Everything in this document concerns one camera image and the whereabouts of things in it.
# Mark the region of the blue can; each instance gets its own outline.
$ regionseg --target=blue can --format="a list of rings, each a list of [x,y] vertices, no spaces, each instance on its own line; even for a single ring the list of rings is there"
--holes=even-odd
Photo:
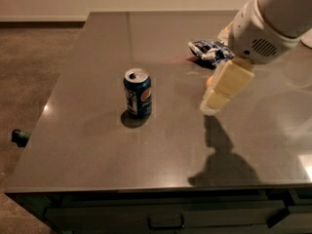
[[[138,118],[148,117],[152,112],[151,80],[145,69],[129,69],[124,78],[128,112]]]

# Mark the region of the drawer handle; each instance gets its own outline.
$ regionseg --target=drawer handle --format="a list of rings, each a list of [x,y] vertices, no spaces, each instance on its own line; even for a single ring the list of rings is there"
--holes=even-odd
[[[155,227],[152,225],[152,219],[149,217],[147,220],[148,229],[151,231],[160,231],[160,230],[181,230],[185,227],[184,217],[181,216],[181,224],[179,226],[163,226],[163,227]]]

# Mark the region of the can logo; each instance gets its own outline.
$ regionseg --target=can logo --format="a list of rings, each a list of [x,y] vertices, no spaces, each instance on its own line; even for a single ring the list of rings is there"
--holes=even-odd
[[[148,101],[151,99],[151,95],[152,95],[152,89],[151,88],[148,88],[147,90],[145,90],[143,92],[143,94],[140,96],[140,99],[142,101]]]

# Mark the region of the soda can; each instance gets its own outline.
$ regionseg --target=soda can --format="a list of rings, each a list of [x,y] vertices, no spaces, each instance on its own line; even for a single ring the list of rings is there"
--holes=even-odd
[[[145,69],[129,69],[124,78],[128,112],[144,118],[152,112],[151,80]]]

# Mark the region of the table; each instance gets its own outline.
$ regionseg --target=table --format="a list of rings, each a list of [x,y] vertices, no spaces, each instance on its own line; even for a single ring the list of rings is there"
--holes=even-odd
[[[193,61],[187,43],[215,40],[234,15],[91,13],[7,195],[59,233],[312,230],[312,93],[289,85],[284,74],[288,65],[312,64],[312,52],[298,45],[257,66],[253,81],[215,117],[199,110],[213,72]],[[132,67],[152,80],[145,122],[125,111],[123,77]],[[116,206],[132,217],[120,218],[125,209]],[[197,207],[202,220],[190,210]],[[234,220],[207,223],[207,213],[224,208],[247,221],[226,213],[218,218]],[[97,221],[110,213],[117,220]],[[294,224],[302,213],[308,221]]]

